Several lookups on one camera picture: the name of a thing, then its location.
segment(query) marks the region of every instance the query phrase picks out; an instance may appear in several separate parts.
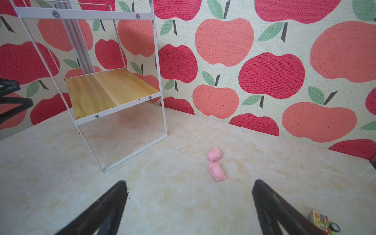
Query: apple wallpaper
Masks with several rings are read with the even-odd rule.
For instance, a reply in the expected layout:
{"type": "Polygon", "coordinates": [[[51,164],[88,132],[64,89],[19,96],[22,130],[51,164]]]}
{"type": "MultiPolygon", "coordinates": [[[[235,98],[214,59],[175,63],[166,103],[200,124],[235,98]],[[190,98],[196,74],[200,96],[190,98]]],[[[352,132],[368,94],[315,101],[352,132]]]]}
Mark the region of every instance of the apple wallpaper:
{"type": "MultiPolygon", "coordinates": [[[[70,2],[150,12],[148,0],[70,2]]],[[[154,0],[154,8],[167,108],[368,160],[376,155],[374,0],[154,0]]],[[[0,82],[19,83],[0,96],[1,140],[66,108],[8,0],[0,2],[0,20],[0,82]]],[[[96,72],[123,67],[122,53],[128,70],[159,89],[150,21],[77,22],[96,72]]],[[[26,24],[71,106],[64,78],[83,72],[63,23],[26,24]]]]}

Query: small box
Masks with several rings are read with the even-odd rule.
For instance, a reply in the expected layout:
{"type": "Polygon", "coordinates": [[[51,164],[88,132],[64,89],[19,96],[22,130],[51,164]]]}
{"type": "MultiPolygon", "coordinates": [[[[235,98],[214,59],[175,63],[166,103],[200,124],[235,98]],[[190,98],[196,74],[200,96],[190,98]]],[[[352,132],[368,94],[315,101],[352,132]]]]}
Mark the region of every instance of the small box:
{"type": "Polygon", "coordinates": [[[320,228],[324,233],[331,234],[331,231],[328,227],[328,216],[322,215],[317,211],[312,211],[308,219],[316,225],[316,227],[320,228]]]}

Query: red apple print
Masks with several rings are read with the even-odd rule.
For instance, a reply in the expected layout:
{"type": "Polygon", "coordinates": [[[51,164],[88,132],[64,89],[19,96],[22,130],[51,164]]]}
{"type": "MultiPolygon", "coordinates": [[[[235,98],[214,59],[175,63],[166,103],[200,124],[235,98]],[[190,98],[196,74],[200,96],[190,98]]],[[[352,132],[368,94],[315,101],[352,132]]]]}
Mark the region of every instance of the red apple print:
{"type": "MultiPolygon", "coordinates": [[[[25,6],[23,0],[14,0],[14,4],[16,4],[17,7],[25,6]]],[[[28,7],[30,7],[29,0],[26,0],[26,4],[28,7]]],[[[6,15],[18,17],[17,13],[14,11],[13,6],[11,5],[11,2],[9,0],[0,1],[0,14],[6,14],[6,15]]]]}
{"type": "Polygon", "coordinates": [[[295,55],[267,52],[245,62],[239,72],[239,85],[247,93],[286,99],[299,91],[304,76],[304,66],[295,55]]]}
{"type": "MultiPolygon", "coordinates": [[[[123,50],[125,67],[127,67],[127,58],[123,50]]],[[[106,69],[123,68],[123,60],[120,54],[119,44],[114,40],[105,41],[100,39],[95,45],[95,55],[100,63],[106,69]]]]}
{"type": "Polygon", "coordinates": [[[376,143],[370,139],[352,139],[332,145],[330,150],[371,160],[376,155],[376,143]]]}
{"type": "MultiPolygon", "coordinates": [[[[97,67],[97,66],[94,66],[94,71],[97,73],[97,72],[102,72],[102,70],[97,67]]],[[[77,77],[77,76],[81,76],[83,75],[83,71],[81,68],[74,68],[72,70],[69,70],[66,74],[65,74],[65,77],[64,78],[70,78],[70,77],[77,77]]]]}
{"type": "Polygon", "coordinates": [[[323,32],[311,49],[311,65],[327,79],[350,82],[376,79],[376,25],[348,21],[323,32]]]}
{"type": "Polygon", "coordinates": [[[310,24],[329,15],[341,0],[255,0],[258,16],[265,21],[296,20],[310,24]]]}
{"type": "Polygon", "coordinates": [[[150,20],[120,20],[118,33],[122,45],[133,55],[154,54],[153,25],[150,20]]]}
{"type": "Polygon", "coordinates": [[[371,114],[376,115],[376,88],[374,88],[365,99],[365,107],[371,114]]]}
{"type": "MultiPolygon", "coordinates": [[[[157,89],[159,91],[158,79],[156,77],[154,77],[153,75],[144,76],[144,75],[141,75],[141,74],[138,74],[138,73],[133,73],[133,74],[136,75],[137,77],[141,78],[145,82],[149,83],[150,85],[152,85],[155,89],[157,89]]],[[[152,103],[155,103],[155,102],[159,101],[159,99],[160,99],[160,97],[157,97],[157,98],[151,99],[149,101],[152,102],[152,103]]]]}
{"type": "Polygon", "coordinates": [[[199,12],[201,0],[154,0],[154,13],[159,19],[193,19],[199,12]]]}
{"type": "Polygon", "coordinates": [[[327,108],[300,102],[288,107],[282,116],[284,128],[298,138],[325,143],[347,135],[356,126],[357,118],[347,108],[327,108]]]}
{"type": "MultiPolygon", "coordinates": [[[[16,93],[11,93],[9,95],[6,95],[5,97],[21,97],[16,93]]],[[[0,114],[3,114],[15,107],[19,106],[19,104],[0,104],[0,114]]],[[[10,119],[6,120],[5,122],[0,124],[0,130],[5,128],[12,128],[20,124],[26,116],[27,110],[24,110],[20,112],[19,114],[11,117],[10,119]]]]}
{"type": "Polygon", "coordinates": [[[239,106],[239,97],[231,88],[216,88],[200,85],[193,91],[193,103],[206,116],[213,115],[225,119],[235,113],[239,106]]]}
{"type": "MultiPolygon", "coordinates": [[[[68,106],[71,108],[72,103],[70,101],[69,95],[67,93],[63,93],[65,100],[67,101],[68,106]]],[[[67,107],[65,106],[63,99],[61,98],[60,94],[57,93],[54,97],[50,99],[43,99],[41,100],[31,111],[30,113],[30,120],[33,125],[36,125],[44,120],[49,119],[63,111],[65,111],[67,107]]]]}
{"type": "MultiPolygon", "coordinates": [[[[78,0],[79,3],[96,3],[96,4],[107,4],[111,5],[112,10],[115,10],[115,0],[78,0]]],[[[109,11],[109,6],[101,5],[89,5],[89,4],[80,4],[82,10],[92,10],[92,11],[109,11]]]]}
{"type": "Polygon", "coordinates": [[[194,110],[192,106],[185,99],[177,100],[174,97],[170,96],[163,99],[163,104],[166,108],[175,109],[181,112],[186,112],[188,114],[194,115],[194,110]]]}
{"type": "MultiPolygon", "coordinates": [[[[37,43],[39,50],[50,67],[52,74],[58,74],[48,49],[37,43]]],[[[51,52],[60,68],[59,60],[51,52]]],[[[4,44],[0,47],[0,77],[18,81],[20,85],[33,82],[42,77],[50,77],[32,42],[22,45],[4,44]]]]}
{"type": "MultiPolygon", "coordinates": [[[[93,47],[93,34],[86,20],[77,20],[81,28],[83,38],[88,50],[93,47]]],[[[70,42],[64,24],[61,20],[40,19],[38,21],[38,29],[44,40],[54,48],[63,51],[71,51],[73,46],[70,42]]]]}
{"type": "Polygon", "coordinates": [[[229,123],[235,126],[279,136],[278,125],[270,117],[258,117],[253,114],[242,114],[233,117],[229,123]]]}
{"type": "Polygon", "coordinates": [[[191,49],[181,45],[165,45],[159,51],[161,76],[165,79],[177,79],[184,83],[192,82],[198,71],[197,60],[191,49]]]}
{"type": "Polygon", "coordinates": [[[245,19],[205,20],[195,35],[196,49],[209,64],[231,67],[240,63],[253,44],[253,29],[245,19]]]}

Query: screw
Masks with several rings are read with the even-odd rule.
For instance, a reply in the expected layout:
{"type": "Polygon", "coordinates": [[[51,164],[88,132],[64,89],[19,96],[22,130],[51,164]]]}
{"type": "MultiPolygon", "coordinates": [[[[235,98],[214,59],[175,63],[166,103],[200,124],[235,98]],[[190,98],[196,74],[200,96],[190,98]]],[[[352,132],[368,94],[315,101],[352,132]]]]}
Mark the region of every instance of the screw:
{"type": "Polygon", "coordinates": [[[60,18],[60,14],[57,11],[52,11],[52,15],[55,18],[60,18]]]}

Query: pink pig figurine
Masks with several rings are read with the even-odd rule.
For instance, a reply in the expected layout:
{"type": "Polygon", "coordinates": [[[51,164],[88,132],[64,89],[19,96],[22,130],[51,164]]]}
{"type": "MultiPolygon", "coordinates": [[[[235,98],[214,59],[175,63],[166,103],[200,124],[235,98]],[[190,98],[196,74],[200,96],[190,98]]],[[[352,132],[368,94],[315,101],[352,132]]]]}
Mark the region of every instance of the pink pig figurine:
{"type": "Polygon", "coordinates": [[[214,177],[216,181],[220,181],[226,178],[224,171],[219,166],[219,162],[211,162],[208,165],[210,174],[214,177]]]}
{"type": "Polygon", "coordinates": [[[216,146],[214,146],[214,149],[208,153],[208,159],[211,162],[218,161],[222,158],[222,151],[219,150],[216,146]]]}

